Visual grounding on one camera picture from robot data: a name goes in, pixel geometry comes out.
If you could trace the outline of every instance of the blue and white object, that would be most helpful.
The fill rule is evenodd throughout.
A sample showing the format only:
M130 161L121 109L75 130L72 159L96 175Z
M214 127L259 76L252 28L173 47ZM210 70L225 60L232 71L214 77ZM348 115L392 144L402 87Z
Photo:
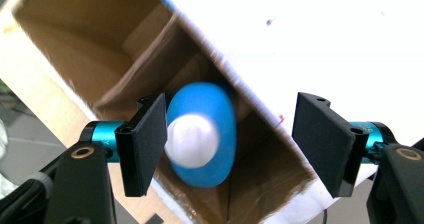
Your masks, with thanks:
M221 87L207 82L181 88L168 107L165 152L177 175L196 187L214 187L229 175L236 151L236 119Z

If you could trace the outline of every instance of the red mark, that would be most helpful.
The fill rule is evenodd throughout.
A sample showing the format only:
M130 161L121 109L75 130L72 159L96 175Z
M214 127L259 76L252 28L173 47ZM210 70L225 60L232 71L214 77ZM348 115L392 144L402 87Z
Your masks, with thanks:
M280 122L278 122L278 124L283 123L284 119L286 119L283 114L278 115L278 118L280 118Z

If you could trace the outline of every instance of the cardboard box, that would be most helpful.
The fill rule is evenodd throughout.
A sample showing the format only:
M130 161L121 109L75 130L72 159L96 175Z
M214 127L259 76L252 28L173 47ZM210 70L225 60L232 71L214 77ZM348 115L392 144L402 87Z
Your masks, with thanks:
M261 101L160 0L22 0L14 16L102 120L128 120L140 97L164 91L169 101L190 82L232 87L238 126L230 177L216 188L187 186L165 155L155 174L159 188L193 222L257 223L312 180L290 138L266 118Z

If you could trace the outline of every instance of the brown cardboard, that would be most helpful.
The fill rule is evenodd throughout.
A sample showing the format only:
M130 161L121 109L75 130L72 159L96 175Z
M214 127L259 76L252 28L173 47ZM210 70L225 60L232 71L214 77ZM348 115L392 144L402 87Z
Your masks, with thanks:
M128 120L138 98L164 91L169 101L194 81L231 87L231 74L159 0L24 0L15 16L101 119ZM187 186L166 156L157 168L155 178L193 221L259 222L312 179L285 137L239 88L232 88L237 158L223 184Z

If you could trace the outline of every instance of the gray floor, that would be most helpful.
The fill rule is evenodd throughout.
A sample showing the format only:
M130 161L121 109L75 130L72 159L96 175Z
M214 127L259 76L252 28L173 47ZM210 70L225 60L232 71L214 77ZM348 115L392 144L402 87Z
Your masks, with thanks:
M373 182L365 180L353 191L352 197L341 198L327 210L328 224L368 224L366 202ZM312 219L308 224L321 224L323 214Z
M0 173L16 185L22 184L29 175L38 172L59 156L65 146L47 127L13 94L0 90L0 119L5 123L8 145L0 160ZM115 202L118 223L137 223L134 218Z

